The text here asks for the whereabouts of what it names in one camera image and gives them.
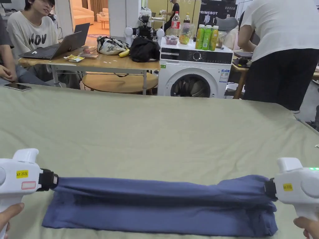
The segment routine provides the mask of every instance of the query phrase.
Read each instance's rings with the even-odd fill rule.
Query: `black shirt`
[[[2,16],[0,15],[0,45],[9,45],[11,48],[13,48],[13,45],[11,43],[11,40],[9,38],[9,34],[7,32],[7,29],[4,26],[4,21],[2,19]],[[0,65],[2,65],[2,58],[0,55]]]
[[[174,11],[174,14],[173,14],[173,16],[171,16],[171,18],[169,19],[170,22],[172,21],[173,17],[175,16],[175,12],[177,12],[177,11],[179,12],[179,4],[178,4],[178,3],[175,3],[175,4],[174,4],[172,11]]]

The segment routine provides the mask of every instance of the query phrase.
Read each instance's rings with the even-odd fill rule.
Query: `plastic container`
[[[217,48],[222,48],[225,38],[226,38],[227,32],[218,31],[218,40],[217,40]]]
[[[175,12],[175,16],[172,18],[171,35],[178,36],[179,29],[181,27],[180,17],[178,11]]]
[[[202,50],[205,50],[205,51],[208,50],[210,40],[211,40],[211,25],[207,25],[204,31]]]
[[[190,41],[193,40],[194,37],[194,24],[190,23],[183,23],[181,26],[179,40],[181,44],[188,44]]]
[[[211,40],[209,42],[208,50],[215,51],[217,40],[218,40],[218,26],[213,26],[213,30],[211,31]]]
[[[196,36],[195,49],[197,50],[201,50],[203,47],[204,33],[205,33],[205,25],[200,24],[199,29],[197,30],[197,36]]]
[[[178,38],[176,36],[165,36],[167,45],[177,45]]]
[[[189,13],[186,13],[186,17],[184,19],[184,23],[190,23]]]

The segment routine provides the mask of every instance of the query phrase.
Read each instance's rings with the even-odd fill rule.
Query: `yellow label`
[[[17,171],[17,178],[28,177],[28,175],[29,175],[29,170]]]
[[[284,191],[286,191],[286,192],[293,191],[293,185],[292,184],[283,184],[283,186],[284,186]]]

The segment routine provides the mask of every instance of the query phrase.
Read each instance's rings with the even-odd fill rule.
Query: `washing machine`
[[[163,40],[158,95],[224,98],[232,60],[227,47],[204,51],[196,50],[195,42],[168,45]]]

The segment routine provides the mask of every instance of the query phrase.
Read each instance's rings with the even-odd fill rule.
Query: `red label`
[[[179,29],[181,22],[172,22],[172,28],[173,29]]]
[[[34,189],[36,186],[36,182],[32,181],[32,182],[23,182],[21,189],[22,190],[26,190],[26,189]]]

